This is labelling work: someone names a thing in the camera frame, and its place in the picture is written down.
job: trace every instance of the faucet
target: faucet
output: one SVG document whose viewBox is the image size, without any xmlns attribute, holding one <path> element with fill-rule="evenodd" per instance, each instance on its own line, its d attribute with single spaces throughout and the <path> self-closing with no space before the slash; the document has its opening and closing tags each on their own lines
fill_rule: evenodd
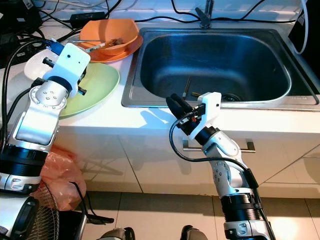
<svg viewBox="0 0 320 240">
<path fill-rule="evenodd" d="M 209 29 L 211 27 L 211 15 L 214 9 L 214 0 L 206 0 L 204 12 L 200 8 L 196 7 L 195 11 L 198 14 L 201 23 L 200 27 L 203 29 Z"/>
</svg>

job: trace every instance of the orange plate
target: orange plate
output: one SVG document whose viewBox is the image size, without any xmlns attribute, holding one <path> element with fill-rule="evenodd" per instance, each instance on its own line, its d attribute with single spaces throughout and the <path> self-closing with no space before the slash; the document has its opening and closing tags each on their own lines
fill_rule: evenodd
<svg viewBox="0 0 320 240">
<path fill-rule="evenodd" d="M 118 61 L 121 59 L 124 59 L 125 57 L 128 57 L 129 55 L 133 54 L 138 48 L 141 47 L 142 43 L 144 42 L 144 39 L 142 36 L 138 35 L 136 40 L 134 40 L 132 43 L 130 43 L 125 52 L 116 55 L 116 56 L 111 56 L 111 55 L 105 55 L 102 49 L 96 49 L 93 50 L 92 52 L 89 53 L 91 57 L 91 62 L 93 63 L 110 63 L 114 61 Z"/>
</svg>

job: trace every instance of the tiled floor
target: tiled floor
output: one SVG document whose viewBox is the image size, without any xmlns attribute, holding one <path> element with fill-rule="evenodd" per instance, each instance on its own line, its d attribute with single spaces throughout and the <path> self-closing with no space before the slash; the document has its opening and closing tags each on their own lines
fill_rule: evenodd
<svg viewBox="0 0 320 240">
<path fill-rule="evenodd" d="M 132 227 L 137 240 L 179 240 L 193 225 L 209 240 L 225 240 L 218 197 L 145 193 L 89 192 L 95 213 L 113 224 L 87 223 L 83 240 L 96 240 L 115 227 Z M 263 198 L 277 240 L 320 240 L 320 199 Z"/>
</svg>

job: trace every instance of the orange bowl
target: orange bowl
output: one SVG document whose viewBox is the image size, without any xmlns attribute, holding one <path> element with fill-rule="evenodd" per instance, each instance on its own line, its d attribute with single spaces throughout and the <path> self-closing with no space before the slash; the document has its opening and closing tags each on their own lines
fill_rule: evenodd
<svg viewBox="0 0 320 240">
<path fill-rule="evenodd" d="M 79 40 L 101 40 L 106 43 L 112 39 L 122 39 L 123 44 L 105 47 L 101 52 L 105 55 L 115 56 L 125 52 L 128 44 L 137 39 L 138 26 L 132 19 L 103 19 L 89 21 L 81 30 Z M 80 42 L 79 47 L 92 48 L 101 41 Z"/>
</svg>

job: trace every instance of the white cabinet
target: white cabinet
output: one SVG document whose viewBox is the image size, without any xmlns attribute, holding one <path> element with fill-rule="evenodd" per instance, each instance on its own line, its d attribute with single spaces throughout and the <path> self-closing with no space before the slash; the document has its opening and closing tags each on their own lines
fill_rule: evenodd
<svg viewBox="0 0 320 240">
<path fill-rule="evenodd" d="M 247 148 L 247 139 L 253 141 L 256 153 L 243 153 L 242 159 L 261 186 L 265 186 L 265 182 L 272 178 L 276 180 L 272 186 L 264 187 L 264 197 L 271 197 L 269 193 L 276 190 L 279 183 L 297 184 L 299 188 L 293 167 L 286 167 L 320 142 L 317 138 L 301 134 L 227 134 L 241 148 Z M 202 152 L 183 151 L 182 135 L 177 131 L 174 141 L 179 151 L 192 158 L 204 157 Z M 180 159 L 170 146 L 167 130 L 158 135 L 127 135 L 119 139 L 144 193 L 217 195 L 210 164 Z M 287 197 L 286 191 L 272 197 Z"/>
<path fill-rule="evenodd" d="M 172 150 L 168 134 L 121 136 L 120 141 L 144 193 L 216 195 L 208 162 L 188 162 Z M 177 147 L 182 150 L 182 138 Z M 202 152 L 188 153 L 200 158 Z"/>
<path fill-rule="evenodd" d="M 141 193 L 116 135 L 59 132 L 55 145 L 77 155 L 88 191 Z"/>
<path fill-rule="evenodd" d="M 291 197 L 320 198 L 320 146 L 307 152 L 293 164 L 270 178 L 264 185 L 265 192 L 270 184 L 279 184 L 291 189 Z"/>
</svg>

